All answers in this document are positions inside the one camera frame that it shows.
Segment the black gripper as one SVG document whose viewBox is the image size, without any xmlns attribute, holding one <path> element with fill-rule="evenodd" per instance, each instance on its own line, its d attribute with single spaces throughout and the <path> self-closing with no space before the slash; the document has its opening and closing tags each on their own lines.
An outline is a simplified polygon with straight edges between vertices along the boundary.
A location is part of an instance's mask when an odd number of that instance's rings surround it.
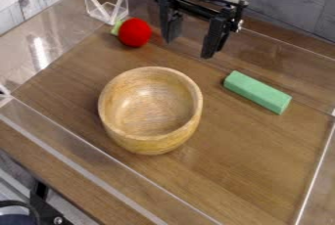
<svg viewBox="0 0 335 225">
<path fill-rule="evenodd" d="M 155 0 L 159 8 L 161 35 L 170 43 L 182 32 L 183 13 L 209 20 L 204 36 L 201 57 L 210 59 L 222 49 L 229 32 L 242 28 L 246 0 Z"/>
</svg>

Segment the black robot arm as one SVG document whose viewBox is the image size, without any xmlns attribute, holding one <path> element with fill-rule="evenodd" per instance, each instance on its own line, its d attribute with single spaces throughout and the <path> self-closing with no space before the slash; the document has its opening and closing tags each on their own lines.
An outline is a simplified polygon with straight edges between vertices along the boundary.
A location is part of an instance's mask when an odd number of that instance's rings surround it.
<svg viewBox="0 0 335 225">
<path fill-rule="evenodd" d="M 183 14 L 209 22 L 204 35 L 201 54 L 210 59 L 218 52 L 232 32 L 238 32 L 244 24 L 246 0 L 155 0 L 159 10 L 161 35 L 170 43 L 182 32 Z"/>
</svg>

